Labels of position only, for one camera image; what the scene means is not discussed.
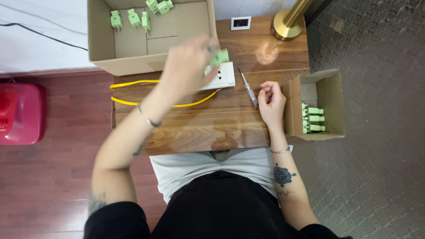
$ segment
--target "silver bracelet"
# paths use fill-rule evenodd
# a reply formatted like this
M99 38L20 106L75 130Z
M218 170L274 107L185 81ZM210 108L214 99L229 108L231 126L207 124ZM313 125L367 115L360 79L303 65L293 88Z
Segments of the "silver bracelet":
M140 110L140 105L136 105L136 109L137 109L137 111L139 112L139 114L141 114L142 113L142 111ZM150 119L146 119L146 121L148 122L148 124L150 124L150 125L152 125L153 127L155 127L155 128L158 128L159 126L161 126L161 121L159 122L159 123L157 123L157 124L155 124L154 122L152 122Z
M290 151L291 150L291 148L290 147L288 147L287 149L285 149L284 151L280 151L280 152L273 152L272 150L270 150L270 152L272 152L272 153L274 153L274 154L280 154L280 153L283 153L283 152L286 152L286 151Z

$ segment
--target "brass lamp base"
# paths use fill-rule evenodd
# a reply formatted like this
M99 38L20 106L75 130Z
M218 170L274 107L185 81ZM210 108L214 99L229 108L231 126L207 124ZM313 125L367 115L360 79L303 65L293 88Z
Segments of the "brass lamp base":
M296 38L304 28L304 18L300 17L291 27L283 23L283 19L290 9L283 9L278 12L272 22L272 33L282 41L290 41Z

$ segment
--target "red object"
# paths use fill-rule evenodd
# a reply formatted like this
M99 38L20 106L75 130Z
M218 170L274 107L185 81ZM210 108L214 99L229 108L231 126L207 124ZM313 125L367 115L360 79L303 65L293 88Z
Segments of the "red object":
M44 88L34 84L0 84L0 145L29 145L43 138Z

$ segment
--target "cardboard box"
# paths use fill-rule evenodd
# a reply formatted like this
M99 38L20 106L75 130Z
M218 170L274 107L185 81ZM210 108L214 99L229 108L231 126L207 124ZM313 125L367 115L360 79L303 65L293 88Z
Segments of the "cardboard box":
M166 14L155 15L145 0L88 0L89 60L116 75L162 71L169 47L201 34L216 38L213 0L173 0L174 7ZM127 10L134 8L142 17L147 11L151 31L134 28ZM121 31L111 26L111 11L122 18Z
M324 140L345 137L341 74L338 69L300 75L282 85L286 96L284 112L285 134L305 140ZM303 134L301 103L324 110L325 132Z

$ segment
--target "person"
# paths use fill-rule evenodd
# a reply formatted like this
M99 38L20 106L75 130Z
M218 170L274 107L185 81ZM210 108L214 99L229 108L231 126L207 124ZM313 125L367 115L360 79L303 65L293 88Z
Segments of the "person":
M150 157L167 203L150 233L130 165L172 106L217 74L218 67L204 73L214 46L204 36L170 48L160 82L105 140L94 163L85 239L338 238L311 210L283 132L286 99L271 81L258 95L271 147L230 150L222 162L209 152Z

